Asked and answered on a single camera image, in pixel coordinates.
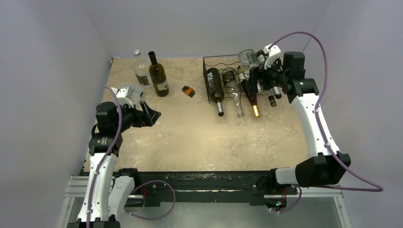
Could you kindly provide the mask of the dark green wine bottle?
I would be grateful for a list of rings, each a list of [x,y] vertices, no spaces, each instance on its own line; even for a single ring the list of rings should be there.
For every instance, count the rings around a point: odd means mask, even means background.
[[[149,74],[151,76],[154,89],[159,97],[165,97],[169,94],[169,86],[165,74],[164,67],[158,63],[154,51],[148,52],[148,56],[151,61],[149,66]]]

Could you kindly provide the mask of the clear glass bottle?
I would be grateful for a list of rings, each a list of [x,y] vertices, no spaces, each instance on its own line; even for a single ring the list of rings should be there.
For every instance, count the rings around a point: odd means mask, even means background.
[[[142,56],[139,49],[133,52],[133,56],[133,70],[139,84],[146,88],[152,87],[153,82],[149,74],[149,61]]]
[[[257,53],[254,49],[246,49],[238,54],[238,61],[246,79],[249,79],[249,70],[260,66]]]

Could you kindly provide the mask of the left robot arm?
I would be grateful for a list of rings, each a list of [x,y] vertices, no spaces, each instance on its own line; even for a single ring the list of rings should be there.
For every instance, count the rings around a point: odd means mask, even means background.
[[[69,228],[118,228],[129,194],[137,194],[142,182],[136,168],[120,169],[114,175],[122,133],[131,127],[152,127],[161,113],[145,101],[141,110],[128,104],[103,102],[96,107],[97,124],[89,142],[90,171],[84,202]]]

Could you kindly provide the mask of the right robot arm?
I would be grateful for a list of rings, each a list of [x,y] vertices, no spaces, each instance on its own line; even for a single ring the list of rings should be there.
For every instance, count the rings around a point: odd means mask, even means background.
[[[348,154],[342,154],[331,138],[321,112],[319,89],[314,79],[305,77],[305,56],[302,52],[285,52],[280,60],[278,54],[257,53],[258,65],[249,71],[246,87],[257,91],[261,81],[263,89],[279,87],[296,111],[305,136],[308,159],[295,167],[270,170],[267,188],[279,193],[286,185],[301,187],[324,187],[339,183],[350,166]]]

